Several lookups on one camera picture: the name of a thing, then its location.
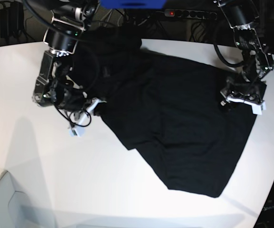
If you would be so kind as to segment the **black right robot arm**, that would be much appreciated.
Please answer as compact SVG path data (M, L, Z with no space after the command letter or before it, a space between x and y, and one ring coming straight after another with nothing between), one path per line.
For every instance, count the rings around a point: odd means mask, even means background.
M79 111L87 102L87 90L70 78L73 55L92 22L96 0L24 0L23 5L47 27L33 101L40 107Z

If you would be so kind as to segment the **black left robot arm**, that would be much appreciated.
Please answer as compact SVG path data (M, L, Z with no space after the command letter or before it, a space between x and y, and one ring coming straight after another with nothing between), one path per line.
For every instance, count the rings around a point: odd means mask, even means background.
M238 75L226 79L225 87L220 91L221 105L232 107L234 103L242 103L251 106L253 114L261 115L266 109L263 79L273 71L274 60L256 31L259 13L251 0L218 0L216 3L233 30L235 46L243 57L239 63L229 63L217 42L213 42L218 58L226 66L242 69Z

